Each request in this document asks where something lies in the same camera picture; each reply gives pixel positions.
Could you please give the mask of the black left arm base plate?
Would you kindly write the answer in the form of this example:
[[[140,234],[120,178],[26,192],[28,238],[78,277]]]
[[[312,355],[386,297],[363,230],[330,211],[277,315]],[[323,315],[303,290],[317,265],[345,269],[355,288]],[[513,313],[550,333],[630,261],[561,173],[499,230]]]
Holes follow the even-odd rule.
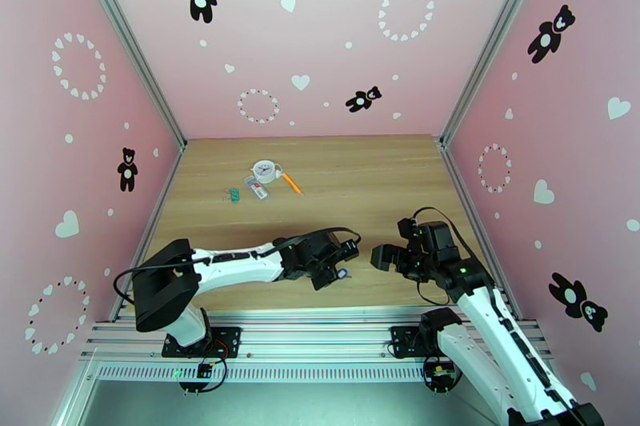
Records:
[[[229,359],[238,356],[242,329],[239,327],[209,328],[198,342],[181,346],[167,334],[161,356],[176,359]]]

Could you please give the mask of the aluminium rail bed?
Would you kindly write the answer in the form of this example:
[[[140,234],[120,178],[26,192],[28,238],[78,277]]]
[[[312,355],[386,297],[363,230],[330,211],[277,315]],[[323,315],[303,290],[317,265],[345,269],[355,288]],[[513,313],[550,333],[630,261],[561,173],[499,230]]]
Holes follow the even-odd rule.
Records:
[[[210,380],[227,383],[419,383],[422,360],[392,354],[391,328],[415,326],[420,306],[213,313],[234,339],[209,355]],[[196,381],[197,358],[162,355],[163,332],[140,333],[131,316],[94,324],[80,357],[101,379]]]

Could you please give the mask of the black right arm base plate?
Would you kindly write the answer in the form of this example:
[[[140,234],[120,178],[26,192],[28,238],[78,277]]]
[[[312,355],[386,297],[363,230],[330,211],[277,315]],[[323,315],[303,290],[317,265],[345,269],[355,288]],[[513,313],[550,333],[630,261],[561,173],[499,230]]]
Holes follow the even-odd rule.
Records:
[[[397,359],[426,358],[420,329],[414,326],[390,328],[390,352]]]

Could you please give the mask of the white alarm clock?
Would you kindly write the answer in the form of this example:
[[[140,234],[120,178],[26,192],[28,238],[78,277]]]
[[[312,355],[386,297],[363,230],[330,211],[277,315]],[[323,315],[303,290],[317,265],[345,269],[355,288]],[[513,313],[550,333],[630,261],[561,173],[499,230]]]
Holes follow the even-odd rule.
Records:
[[[270,183],[273,183],[284,173],[281,165],[268,159],[256,161],[253,164],[251,171],[256,181],[261,185],[269,185]]]

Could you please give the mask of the clear pencil lead case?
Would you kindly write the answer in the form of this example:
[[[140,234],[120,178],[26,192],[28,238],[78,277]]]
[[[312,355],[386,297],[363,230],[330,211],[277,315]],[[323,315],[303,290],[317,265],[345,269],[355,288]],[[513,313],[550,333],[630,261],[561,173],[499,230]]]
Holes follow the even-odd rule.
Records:
[[[259,201],[264,201],[269,198],[269,192],[255,176],[250,175],[243,181],[245,186],[252,192],[253,195],[256,196]]]

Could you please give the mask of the aluminium corner post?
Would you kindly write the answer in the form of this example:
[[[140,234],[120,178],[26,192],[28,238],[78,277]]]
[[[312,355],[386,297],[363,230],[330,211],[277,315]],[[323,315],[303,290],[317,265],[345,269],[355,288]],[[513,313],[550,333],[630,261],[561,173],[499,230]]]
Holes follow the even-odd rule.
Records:
[[[150,95],[151,101],[154,103],[167,129],[172,133],[178,151],[181,153],[184,152],[187,146],[187,140],[179,128],[173,111],[158,84],[157,78],[153,74],[150,64],[142,51],[142,47],[132,30],[123,8],[120,6],[118,0],[99,0],[99,2]]]
[[[446,152],[454,140],[454,136],[462,124],[478,90],[481,88],[483,80],[493,60],[497,56],[502,43],[506,39],[523,2],[524,0],[504,0],[482,50],[478,55],[477,61],[474,63],[470,75],[462,87],[447,123],[444,125],[440,135],[435,138],[437,146],[442,152]]]

